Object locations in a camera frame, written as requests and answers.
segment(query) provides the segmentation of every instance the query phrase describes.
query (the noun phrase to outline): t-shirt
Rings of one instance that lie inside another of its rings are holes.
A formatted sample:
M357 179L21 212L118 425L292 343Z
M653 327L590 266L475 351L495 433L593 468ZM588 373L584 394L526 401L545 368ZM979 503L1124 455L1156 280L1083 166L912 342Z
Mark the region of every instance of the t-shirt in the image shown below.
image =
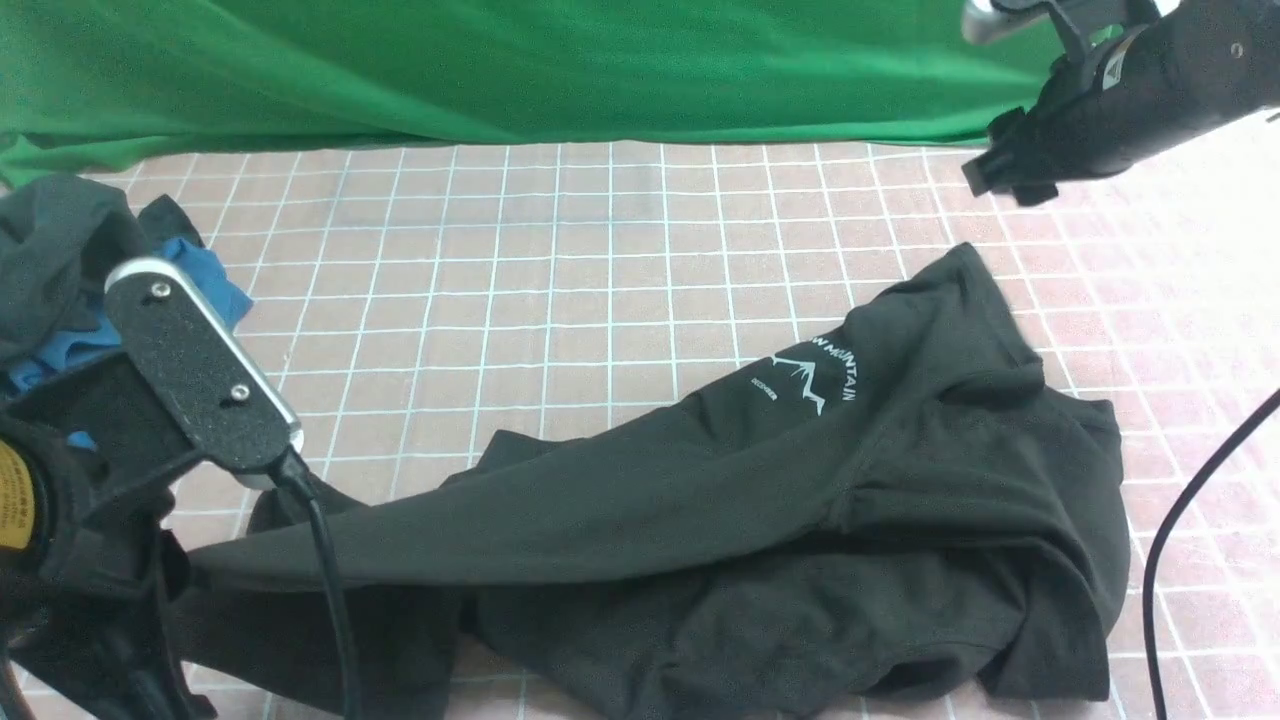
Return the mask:
M1129 537L1111 405L1044 384L969 245L599 436L499 432L436 491L326 492L371 717L438 717L457 633L608 717L809 715L978 676L1103 700ZM301 515L197 550L184 659L329 710Z

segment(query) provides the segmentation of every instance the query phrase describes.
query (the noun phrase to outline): blue cloth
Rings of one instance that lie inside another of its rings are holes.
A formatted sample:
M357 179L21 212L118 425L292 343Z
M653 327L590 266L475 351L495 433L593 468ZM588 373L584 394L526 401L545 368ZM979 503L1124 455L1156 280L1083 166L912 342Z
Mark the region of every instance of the blue cloth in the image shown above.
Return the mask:
M172 260L191 277L228 328L234 328L253 306L253 301L227 279L227 269L211 251L175 237L160 246L156 255ZM96 331L59 331L35 355L5 368L13 386L10 391L15 391L13 395L23 395L41 382L120 345L120 334L102 311L102 297L90 297L87 306L97 318Z

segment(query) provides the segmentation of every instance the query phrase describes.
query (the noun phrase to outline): green cloth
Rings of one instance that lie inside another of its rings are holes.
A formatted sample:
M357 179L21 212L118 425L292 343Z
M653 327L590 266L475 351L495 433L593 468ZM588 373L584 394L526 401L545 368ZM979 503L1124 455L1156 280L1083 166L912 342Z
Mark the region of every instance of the green cloth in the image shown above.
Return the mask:
M23 0L0 181L154 155L621 138L961 142L1030 102L1048 28L961 0Z

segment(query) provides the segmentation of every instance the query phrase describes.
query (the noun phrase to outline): mountain logo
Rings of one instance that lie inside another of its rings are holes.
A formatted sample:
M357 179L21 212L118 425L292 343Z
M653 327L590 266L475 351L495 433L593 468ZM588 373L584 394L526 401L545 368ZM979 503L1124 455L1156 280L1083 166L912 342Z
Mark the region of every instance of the mountain logo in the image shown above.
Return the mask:
M791 377L800 375L804 378L804 384L800 387L800 397L804 400L813 401L814 407L818 409L818 415L822 415L822 409L827 405L827 401L818 397L813 392L813 377L818 372L817 363L806 363L804 360L787 360L786 357L778 357L777 355L771 355L769 360L773 360L773 365L792 365L795 370L791 372Z
M831 333L837 340L836 333ZM828 336L820 336L771 355L768 368L788 369L788 377L800 378L800 400L812 402L814 414L822 416L831 402L858 398L858 360L854 352L841 347ZM777 402L777 380L753 378L751 384Z

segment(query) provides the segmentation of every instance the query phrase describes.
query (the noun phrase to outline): pink grid mat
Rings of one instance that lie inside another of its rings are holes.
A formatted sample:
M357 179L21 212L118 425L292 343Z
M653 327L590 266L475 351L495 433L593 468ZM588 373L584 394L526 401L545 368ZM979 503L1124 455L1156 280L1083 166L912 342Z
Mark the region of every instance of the pink grid mat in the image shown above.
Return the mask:
M631 142L180 156L100 179L172 193L257 300L239 336L303 414L329 482L378 502L468 466L497 428L591 434L832 327L969 241L1052 384L1116 404L1134 536L1112 701L991 702L972 687L860 717L1147 717L1138 583L1187 478L1280 378L1274 133L1230 128L1039 210L969 196L965 151ZM1280 423L1215 479L1161 565L1176 717L1280 717ZM187 544L250 495L178 489ZM451 720L591 717L476 647ZM312 712L192 669L229 719ZM38 717L79 712L33 679Z

